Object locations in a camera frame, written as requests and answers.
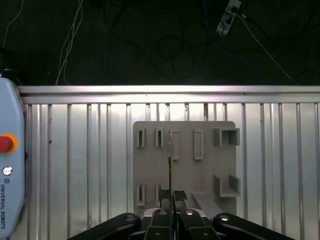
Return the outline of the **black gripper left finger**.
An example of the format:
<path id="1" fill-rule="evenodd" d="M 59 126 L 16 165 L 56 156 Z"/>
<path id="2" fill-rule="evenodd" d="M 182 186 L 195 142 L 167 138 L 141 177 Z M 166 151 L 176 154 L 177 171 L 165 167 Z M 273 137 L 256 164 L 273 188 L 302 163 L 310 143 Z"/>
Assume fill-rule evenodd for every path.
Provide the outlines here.
<path id="1" fill-rule="evenodd" d="M 151 216 L 140 217 L 126 212 L 78 233 L 71 240 L 171 240 L 174 213 L 170 206 L 172 193 L 160 190 L 160 208 Z"/>

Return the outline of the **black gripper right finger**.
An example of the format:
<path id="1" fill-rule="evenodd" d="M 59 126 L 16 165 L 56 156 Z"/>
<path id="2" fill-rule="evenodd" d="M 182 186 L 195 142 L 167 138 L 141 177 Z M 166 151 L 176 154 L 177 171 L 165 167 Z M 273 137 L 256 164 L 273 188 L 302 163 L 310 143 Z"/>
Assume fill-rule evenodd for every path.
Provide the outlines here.
<path id="1" fill-rule="evenodd" d="M 182 240 L 290 240 L 291 238 L 223 211 L 206 192 L 193 192 L 198 208 L 187 207 L 184 191 L 173 192 L 177 236 Z"/>

